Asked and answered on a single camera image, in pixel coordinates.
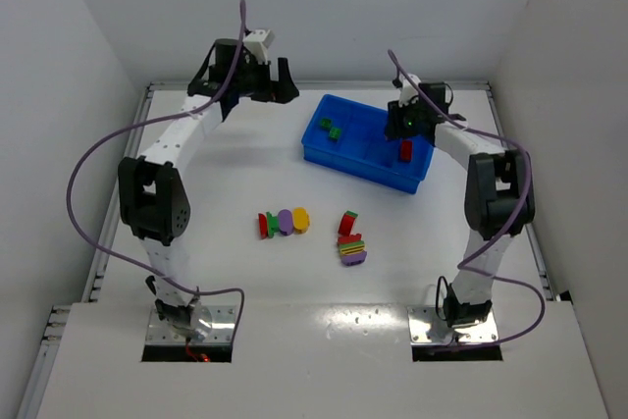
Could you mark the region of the red rectangular duplo brick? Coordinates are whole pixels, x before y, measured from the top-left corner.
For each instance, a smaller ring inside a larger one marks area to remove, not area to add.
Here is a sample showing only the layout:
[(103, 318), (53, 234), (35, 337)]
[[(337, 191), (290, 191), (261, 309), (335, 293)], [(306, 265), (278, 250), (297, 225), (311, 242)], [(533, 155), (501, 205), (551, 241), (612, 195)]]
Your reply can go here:
[(413, 158), (413, 142), (411, 140), (403, 140), (399, 146), (399, 160), (409, 163)]

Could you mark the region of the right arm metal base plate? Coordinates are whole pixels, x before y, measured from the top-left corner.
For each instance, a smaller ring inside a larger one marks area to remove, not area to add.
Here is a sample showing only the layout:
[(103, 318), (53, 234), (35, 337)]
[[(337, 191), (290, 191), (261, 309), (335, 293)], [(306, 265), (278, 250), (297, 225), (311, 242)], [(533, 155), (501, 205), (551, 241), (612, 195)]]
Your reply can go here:
[(407, 307), (408, 328), (413, 347), (481, 345), (499, 340), (494, 310), (485, 321), (449, 327), (433, 305)]

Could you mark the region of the red rounded duplo brick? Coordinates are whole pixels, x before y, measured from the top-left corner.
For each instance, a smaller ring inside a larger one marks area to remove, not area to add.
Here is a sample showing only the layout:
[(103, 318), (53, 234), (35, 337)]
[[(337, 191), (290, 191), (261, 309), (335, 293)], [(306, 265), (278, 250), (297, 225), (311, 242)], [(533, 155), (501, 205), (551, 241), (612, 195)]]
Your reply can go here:
[(356, 219), (356, 213), (349, 210), (345, 211), (340, 219), (338, 234), (340, 236), (350, 236)]

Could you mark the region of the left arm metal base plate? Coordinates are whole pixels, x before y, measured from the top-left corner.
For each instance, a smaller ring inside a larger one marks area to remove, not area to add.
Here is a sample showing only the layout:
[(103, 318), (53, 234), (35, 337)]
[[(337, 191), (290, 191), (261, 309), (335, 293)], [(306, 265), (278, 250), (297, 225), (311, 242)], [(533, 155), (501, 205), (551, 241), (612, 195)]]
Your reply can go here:
[(229, 346), (234, 334), (236, 314), (236, 306), (202, 305), (200, 314), (192, 317), (189, 327), (184, 327), (176, 326), (166, 318), (161, 320), (153, 308), (148, 317), (144, 344), (184, 347), (185, 341), (190, 339), (193, 346)]

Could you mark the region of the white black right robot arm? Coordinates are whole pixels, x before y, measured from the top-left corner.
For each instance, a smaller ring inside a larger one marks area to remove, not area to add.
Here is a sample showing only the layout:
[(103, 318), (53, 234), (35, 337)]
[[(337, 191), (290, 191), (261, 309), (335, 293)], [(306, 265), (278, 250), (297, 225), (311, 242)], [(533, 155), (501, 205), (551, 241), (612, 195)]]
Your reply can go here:
[(458, 273), (435, 303), (451, 328), (484, 322), (492, 309), (494, 280), (505, 250), (535, 216), (529, 157), (490, 133), (463, 126), (451, 115), (452, 93), (443, 82), (416, 76), (394, 79), (399, 98), (388, 103), (385, 137), (422, 137), (466, 171), (464, 216), (469, 238)]

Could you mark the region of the green sloped duplo brick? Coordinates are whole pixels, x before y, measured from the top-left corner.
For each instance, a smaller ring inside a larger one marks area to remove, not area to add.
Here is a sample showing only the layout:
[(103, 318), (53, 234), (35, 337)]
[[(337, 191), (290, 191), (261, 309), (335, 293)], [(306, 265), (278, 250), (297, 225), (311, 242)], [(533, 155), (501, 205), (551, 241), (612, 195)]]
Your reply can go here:
[(329, 130), (332, 127), (332, 120), (329, 118), (323, 118), (320, 120), (319, 126), (323, 130)]

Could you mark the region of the red stud duplo brick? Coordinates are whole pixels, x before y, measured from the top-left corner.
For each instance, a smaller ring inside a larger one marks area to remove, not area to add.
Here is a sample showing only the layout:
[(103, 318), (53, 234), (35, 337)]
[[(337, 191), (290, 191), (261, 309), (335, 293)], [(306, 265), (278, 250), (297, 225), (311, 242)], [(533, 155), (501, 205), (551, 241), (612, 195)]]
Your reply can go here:
[(363, 241), (362, 240), (362, 234), (354, 234), (354, 235), (348, 235), (348, 236), (340, 236), (338, 238), (338, 246), (340, 244), (346, 244), (346, 243), (350, 243), (350, 242), (356, 242), (356, 241)]

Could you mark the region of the purple rounded duplo brick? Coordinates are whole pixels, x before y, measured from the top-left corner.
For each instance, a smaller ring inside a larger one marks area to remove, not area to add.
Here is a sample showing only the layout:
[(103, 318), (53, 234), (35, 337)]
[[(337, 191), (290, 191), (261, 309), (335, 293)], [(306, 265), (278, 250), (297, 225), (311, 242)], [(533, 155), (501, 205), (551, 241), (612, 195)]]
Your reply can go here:
[(351, 266), (362, 264), (366, 260), (366, 257), (367, 257), (366, 251), (343, 254), (340, 257), (340, 262), (343, 266), (351, 267)]

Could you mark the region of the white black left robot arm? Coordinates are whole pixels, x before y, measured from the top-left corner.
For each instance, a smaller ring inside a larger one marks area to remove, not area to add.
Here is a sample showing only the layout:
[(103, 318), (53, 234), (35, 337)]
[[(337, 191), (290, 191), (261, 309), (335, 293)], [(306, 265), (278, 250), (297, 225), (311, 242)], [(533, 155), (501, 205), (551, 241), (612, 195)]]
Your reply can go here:
[(211, 321), (200, 290), (183, 290), (188, 263), (183, 234), (191, 219), (183, 175), (205, 138), (240, 98), (286, 104), (298, 97), (287, 59), (279, 58), (278, 76), (271, 77), (268, 49), (273, 38), (268, 29), (254, 29), (243, 40), (216, 40), (187, 86), (179, 117), (139, 156), (124, 158), (118, 167), (121, 219), (156, 272), (146, 283), (158, 317), (188, 339), (206, 337)]

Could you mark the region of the green small duplo brick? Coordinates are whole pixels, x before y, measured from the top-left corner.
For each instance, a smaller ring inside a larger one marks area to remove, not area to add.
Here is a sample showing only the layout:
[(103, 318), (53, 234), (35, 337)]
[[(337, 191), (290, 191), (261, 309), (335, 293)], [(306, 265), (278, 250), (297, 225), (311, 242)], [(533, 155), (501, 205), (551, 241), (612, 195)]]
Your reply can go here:
[(337, 127), (331, 127), (328, 133), (329, 140), (338, 142), (341, 137), (341, 129)]

